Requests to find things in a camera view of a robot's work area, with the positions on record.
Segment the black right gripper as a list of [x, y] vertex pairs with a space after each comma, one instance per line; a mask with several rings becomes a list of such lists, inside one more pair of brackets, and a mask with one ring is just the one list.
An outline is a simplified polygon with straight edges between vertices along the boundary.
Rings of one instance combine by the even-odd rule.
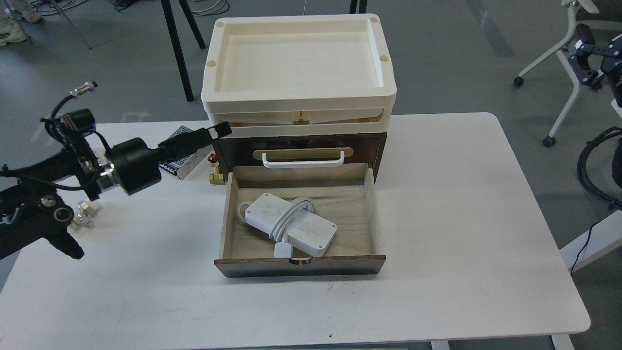
[[[589, 26], [578, 24], [576, 31], [579, 37], [575, 45], [576, 52], [571, 55], [568, 62], [580, 84], [590, 86], [592, 89], [600, 89], [604, 78], [612, 82], [609, 73], [614, 67], [614, 40], [611, 40], [606, 47], [597, 46]], [[598, 70], [589, 65], [589, 56], [593, 54], [604, 56]]]

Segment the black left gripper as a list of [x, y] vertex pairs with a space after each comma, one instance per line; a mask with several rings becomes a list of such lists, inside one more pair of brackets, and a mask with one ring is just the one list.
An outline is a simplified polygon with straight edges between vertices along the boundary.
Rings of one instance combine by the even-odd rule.
[[158, 161], [176, 161], [188, 157], [231, 133], [228, 122], [182, 133], [158, 144], [158, 159], [156, 151], [148, 148], [142, 138], [116, 144], [105, 151], [105, 155], [113, 165], [119, 186], [127, 195], [134, 195], [161, 181]]

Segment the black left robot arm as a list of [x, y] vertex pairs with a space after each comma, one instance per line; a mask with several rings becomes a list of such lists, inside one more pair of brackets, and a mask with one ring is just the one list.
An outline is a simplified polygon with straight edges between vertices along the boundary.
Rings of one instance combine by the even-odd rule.
[[75, 213], [58, 190], [84, 191], [92, 201], [115, 187], [132, 195], [161, 180], [158, 166], [162, 162], [192, 155], [232, 131], [228, 122], [221, 122], [169, 138], [155, 149], [141, 138], [111, 147], [100, 137], [105, 153], [99, 160], [86, 140], [97, 133], [91, 111], [80, 109], [57, 115], [66, 102], [95, 88], [95, 82], [86, 82], [72, 89], [53, 109], [51, 117], [41, 119], [47, 133], [62, 145], [59, 153], [25, 168], [2, 167], [2, 177], [18, 179], [18, 184], [1, 192], [2, 258], [41, 238], [69, 257], [82, 258], [84, 251], [68, 233]]

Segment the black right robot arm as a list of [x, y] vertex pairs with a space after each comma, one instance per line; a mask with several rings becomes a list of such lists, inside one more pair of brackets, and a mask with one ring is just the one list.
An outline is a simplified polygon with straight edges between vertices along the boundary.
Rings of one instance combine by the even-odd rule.
[[[622, 38], [621, 35], [613, 38], [607, 46], [597, 46], [593, 33], [586, 24], [578, 24], [579, 40], [575, 45], [576, 52], [568, 59], [575, 76], [580, 84], [593, 86], [606, 78], [615, 97], [618, 107], [621, 106], [621, 62]], [[589, 56], [602, 56], [600, 68], [595, 70], [589, 66]]]

